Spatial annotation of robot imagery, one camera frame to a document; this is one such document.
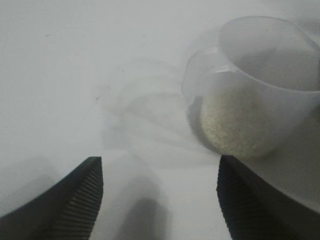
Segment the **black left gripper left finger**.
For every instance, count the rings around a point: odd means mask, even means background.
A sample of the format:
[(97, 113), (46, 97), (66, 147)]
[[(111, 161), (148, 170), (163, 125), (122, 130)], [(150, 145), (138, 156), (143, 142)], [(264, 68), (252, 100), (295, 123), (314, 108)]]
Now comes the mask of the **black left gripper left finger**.
[(0, 218), (2, 240), (88, 240), (104, 194), (102, 158), (91, 156), (61, 181)]

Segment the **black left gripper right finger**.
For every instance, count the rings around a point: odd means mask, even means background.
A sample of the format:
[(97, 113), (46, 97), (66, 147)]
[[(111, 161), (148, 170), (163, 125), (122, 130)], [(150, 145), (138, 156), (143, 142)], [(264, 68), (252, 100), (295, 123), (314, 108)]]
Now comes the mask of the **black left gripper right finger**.
[(320, 214), (276, 189), (231, 155), (222, 155), (217, 197), (233, 240), (318, 240)]

